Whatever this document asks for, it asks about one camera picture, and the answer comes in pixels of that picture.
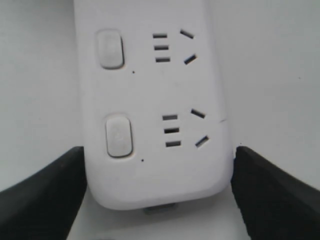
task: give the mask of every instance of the white power strip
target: white power strip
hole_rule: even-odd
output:
[[[233,149],[201,0],[75,0],[88,185],[130,210],[214,195]]]

